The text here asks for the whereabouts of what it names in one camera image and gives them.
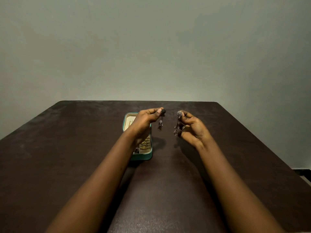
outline hand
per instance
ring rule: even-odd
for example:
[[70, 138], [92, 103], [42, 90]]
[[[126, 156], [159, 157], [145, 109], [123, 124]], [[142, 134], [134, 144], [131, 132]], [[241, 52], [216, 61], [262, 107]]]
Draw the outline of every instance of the hand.
[[203, 122], [191, 113], [181, 110], [183, 115], [179, 118], [179, 131], [178, 136], [182, 137], [189, 144], [198, 148], [200, 145], [204, 145], [204, 142], [208, 139], [212, 139], [211, 134], [205, 127]]
[[130, 132], [134, 136], [134, 143], [138, 146], [142, 143], [150, 133], [150, 123], [157, 121], [161, 115], [161, 108], [141, 110], [134, 122], [130, 125], [126, 131]]

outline table top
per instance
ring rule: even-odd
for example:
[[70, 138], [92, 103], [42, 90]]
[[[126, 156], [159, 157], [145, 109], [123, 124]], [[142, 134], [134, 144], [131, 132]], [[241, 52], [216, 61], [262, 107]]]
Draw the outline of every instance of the table top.
[[198, 153], [173, 134], [180, 109], [204, 122], [286, 231], [311, 231], [311, 187], [218, 103], [182, 101], [60, 101], [0, 140], [0, 231], [44, 231], [121, 135], [125, 114], [160, 106], [153, 157], [129, 164], [102, 232], [227, 232]]

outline teal jewelry box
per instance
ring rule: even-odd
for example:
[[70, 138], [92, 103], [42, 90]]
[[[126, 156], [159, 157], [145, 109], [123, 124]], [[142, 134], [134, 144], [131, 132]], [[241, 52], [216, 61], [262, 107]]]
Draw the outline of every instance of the teal jewelry box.
[[[132, 124], [132, 122], [135, 120], [137, 116], [137, 112], [127, 113], [124, 117], [123, 121], [123, 131], [128, 129], [128, 127]], [[139, 147], [137, 147], [137, 150], [134, 151], [131, 161], [136, 160], [149, 160], [152, 158], [152, 140], [151, 140], [151, 132], [144, 140]]]

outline forearm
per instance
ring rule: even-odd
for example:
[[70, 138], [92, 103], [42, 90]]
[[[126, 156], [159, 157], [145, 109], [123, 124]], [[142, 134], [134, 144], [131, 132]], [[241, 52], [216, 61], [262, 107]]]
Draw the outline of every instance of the forearm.
[[229, 164], [213, 139], [197, 147], [232, 232], [284, 232]]
[[91, 177], [59, 212], [46, 232], [96, 232], [134, 148], [134, 138], [125, 131]]

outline dangling earring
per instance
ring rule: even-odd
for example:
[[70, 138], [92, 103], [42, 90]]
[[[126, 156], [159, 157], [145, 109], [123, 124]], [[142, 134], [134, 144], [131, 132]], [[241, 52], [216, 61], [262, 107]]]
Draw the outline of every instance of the dangling earring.
[[177, 116], [178, 116], [178, 117], [177, 117], [177, 124], [176, 124], [176, 126], [175, 126], [175, 131], [174, 131], [174, 135], [175, 135], [175, 136], [177, 136], [177, 134], [178, 134], [178, 132], [177, 132], [177, 129], [179, 128], [179, 127], [178, 127], [178, 119], [181, 118], [182, 115], [183, 115], [183, 113], [182, 113], [181, 111], [178, 111], [178, 112], [177, 112]]
[[162, 126], [163, 126], [163, 117], [165, 116], [166, 109], [161, 110], [161, 119], [159, 121], [159, 126], [158, 126], [158, 131], [162, 131]]

